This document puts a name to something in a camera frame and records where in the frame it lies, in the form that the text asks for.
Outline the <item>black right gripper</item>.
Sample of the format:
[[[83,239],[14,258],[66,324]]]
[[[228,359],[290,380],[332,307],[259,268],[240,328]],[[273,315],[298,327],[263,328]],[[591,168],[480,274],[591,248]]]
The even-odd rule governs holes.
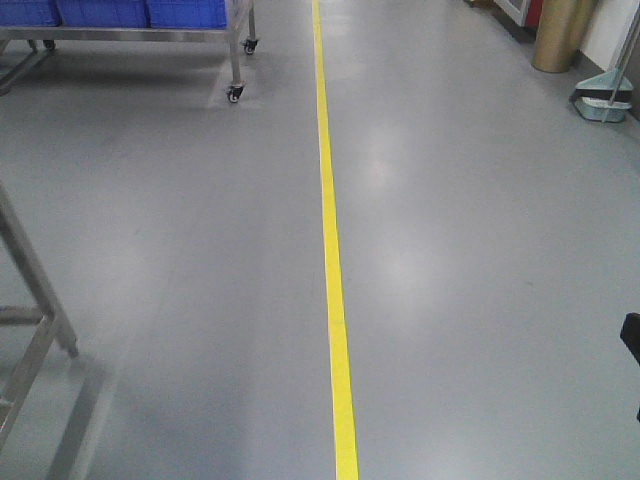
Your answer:
[[[625,316],[620,338],[637,363],[640,363],[640,316],[636,312]]]

